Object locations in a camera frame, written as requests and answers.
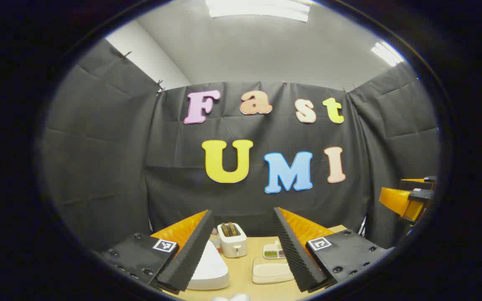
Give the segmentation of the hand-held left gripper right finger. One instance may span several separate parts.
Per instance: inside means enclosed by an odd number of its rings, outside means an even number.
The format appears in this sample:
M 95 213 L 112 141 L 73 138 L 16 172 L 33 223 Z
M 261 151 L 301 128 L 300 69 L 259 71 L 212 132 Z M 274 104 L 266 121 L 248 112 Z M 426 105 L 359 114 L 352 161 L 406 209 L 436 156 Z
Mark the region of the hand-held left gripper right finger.
M 352 278 L 391 252 L 353 230 L 331 231 L 280 207 L 274 208 L 273 223 L 301 292 Z

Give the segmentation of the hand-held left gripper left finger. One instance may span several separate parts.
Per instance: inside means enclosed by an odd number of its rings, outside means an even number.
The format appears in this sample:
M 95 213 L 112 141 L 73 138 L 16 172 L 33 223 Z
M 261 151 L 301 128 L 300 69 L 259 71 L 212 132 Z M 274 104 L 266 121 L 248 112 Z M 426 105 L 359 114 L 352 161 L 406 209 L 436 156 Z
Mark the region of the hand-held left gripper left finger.
M 136 232 L 100 256 L 147 286 L 178 294 L 195 273 L 213 222 L 212 211 L 203 210 L 152 235 Z

